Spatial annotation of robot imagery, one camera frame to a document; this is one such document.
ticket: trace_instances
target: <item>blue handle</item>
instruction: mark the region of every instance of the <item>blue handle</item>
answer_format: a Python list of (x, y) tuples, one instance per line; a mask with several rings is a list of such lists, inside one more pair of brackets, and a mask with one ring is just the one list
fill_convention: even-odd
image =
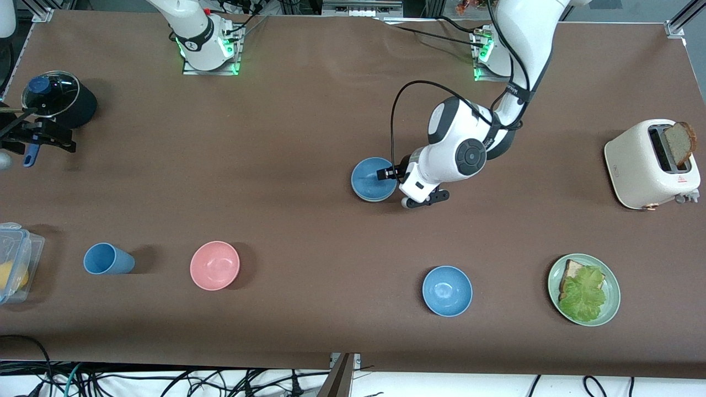
[(25, 152), (25, 160), (22, 162), (22, 166), (32, 167), (35, 164), (35, 161), (37, 161), (37, 155), (39, 154), (40, 146), (36, 143), (30, 143), (29, 147), (27, 147), (27, 151)]

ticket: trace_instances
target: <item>plastic cup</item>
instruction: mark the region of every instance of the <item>plastic cup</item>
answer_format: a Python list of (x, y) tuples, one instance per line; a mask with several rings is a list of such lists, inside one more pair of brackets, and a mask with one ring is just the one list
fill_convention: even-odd
[(106, 242), (89, 248), (83, 257), (83, 268), (91, 274), (125, 274), (134, 267), (132, 255)]

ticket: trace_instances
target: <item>lettuce leaf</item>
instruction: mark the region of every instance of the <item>lettuce leaf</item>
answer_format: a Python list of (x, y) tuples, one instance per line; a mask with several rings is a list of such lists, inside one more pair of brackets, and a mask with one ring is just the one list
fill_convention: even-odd
[(606, 301), (606, 294), (600, 288), (603, 279), (598, 266), (584, 266), (576, 277), (567, 277), (564, 280), (566, 297), (559, 301), (561, 311), (576, 321), (597, 319)]

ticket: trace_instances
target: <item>pink bowl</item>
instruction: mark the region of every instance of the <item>pink bowl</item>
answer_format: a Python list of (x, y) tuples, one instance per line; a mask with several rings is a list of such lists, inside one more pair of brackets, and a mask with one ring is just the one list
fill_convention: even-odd
[(208, 242), (191, 258), (191, 279), (207, 291), (226, 288), (239, 271), (238, 251), (226, 242)]

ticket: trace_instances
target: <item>plastic container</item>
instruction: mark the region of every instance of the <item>plastic container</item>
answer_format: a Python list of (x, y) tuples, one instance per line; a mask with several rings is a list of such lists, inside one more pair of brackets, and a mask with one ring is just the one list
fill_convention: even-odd
[(0, 304), (27, 299), (42, 248), (44, 237), (17, 223), (0, 224)]

